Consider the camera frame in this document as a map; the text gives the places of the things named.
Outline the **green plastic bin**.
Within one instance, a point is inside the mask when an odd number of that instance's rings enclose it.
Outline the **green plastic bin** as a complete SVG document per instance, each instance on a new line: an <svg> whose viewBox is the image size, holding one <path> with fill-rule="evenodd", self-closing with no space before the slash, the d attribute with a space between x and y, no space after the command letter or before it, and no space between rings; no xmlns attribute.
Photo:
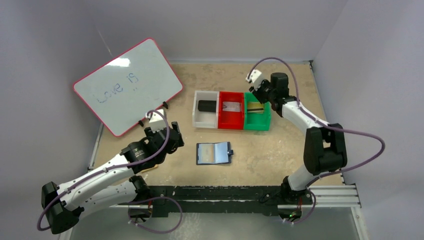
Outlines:
<svg viewBox="0 0 424 240"><path fill-rule="evenodd" d="M271 124L271 105L269 102L264 104L264 112L258 113L247 113L248 102L259 102L256 97L250 93L244 93L244 130L248 131L268 131Z"/></svg>

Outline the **white plastic bin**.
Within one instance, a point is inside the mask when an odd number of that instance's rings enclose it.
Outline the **white plastic bin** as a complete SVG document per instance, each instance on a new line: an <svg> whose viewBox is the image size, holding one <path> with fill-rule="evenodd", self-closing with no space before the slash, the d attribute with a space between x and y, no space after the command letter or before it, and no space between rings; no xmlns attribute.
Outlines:
<svg viewBox="0 0 424 240"><path fill-rule="evenodd" d="M217 129L220 99L219 91L195 90L192 108L192 126L194 128ZM212 101L212 109L207 111L199 110L200 102Z"/></svg>

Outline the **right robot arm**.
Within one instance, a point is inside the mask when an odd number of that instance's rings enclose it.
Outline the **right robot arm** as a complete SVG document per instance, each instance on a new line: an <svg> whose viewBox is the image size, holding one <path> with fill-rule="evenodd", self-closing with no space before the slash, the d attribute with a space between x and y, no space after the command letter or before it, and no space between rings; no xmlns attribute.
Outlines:
<svg viewBox="0 0 424 240"><path fill-rule="evenodd" d="M249 91L260 103L269 103L273 111L294 124L305 136L303 165L286 176L281 184L280 196L284 202L294 203L313 179L347 165L342 126L323 121L307 110L297 97L290 95L289 78L285 73L274 72L267 80L262 72L253 70L246 81L251 85Z"/></svg>

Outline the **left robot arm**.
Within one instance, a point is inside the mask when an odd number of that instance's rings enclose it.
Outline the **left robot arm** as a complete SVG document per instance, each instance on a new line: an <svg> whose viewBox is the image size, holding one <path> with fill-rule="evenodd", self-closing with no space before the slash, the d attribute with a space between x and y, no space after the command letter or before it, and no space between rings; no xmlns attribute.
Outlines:
<svg viewBox="0 0 424 240"><path fill-rule="evenodd" d="M160 120L159 124L151 123L144 133L141 140L129 143L92 171L65 183L43 185L37 230L61 234L83 217L110 206L170 201L162 192L151 190L138 174L162 164L167 155L184 146L179 124Z"/></svg>

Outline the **blue leather card holder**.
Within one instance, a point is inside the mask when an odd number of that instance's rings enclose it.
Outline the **blue leather card holder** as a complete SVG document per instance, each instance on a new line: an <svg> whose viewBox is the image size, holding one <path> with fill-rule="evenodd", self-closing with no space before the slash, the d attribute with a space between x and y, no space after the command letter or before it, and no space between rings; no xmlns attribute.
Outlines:
<svg viewBox="0 0 424 240"><path fill-rule="evenodd" d="M229 141L196 144L196 165L231 164L233 155Z"/></svg>

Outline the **red plastic bin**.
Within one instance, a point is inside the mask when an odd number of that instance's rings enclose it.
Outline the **red plastic bin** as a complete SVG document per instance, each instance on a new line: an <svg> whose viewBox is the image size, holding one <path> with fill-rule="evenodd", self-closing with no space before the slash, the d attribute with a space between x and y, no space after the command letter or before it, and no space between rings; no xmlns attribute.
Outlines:
<svg viewBox="0 0 424 240"><path fill-rule="evenodd" d="M220 91L218 100L218 128L243 130L245 123L245 96L243 92ZM224 110L224 103L237 103L239 111Z"/></svg>

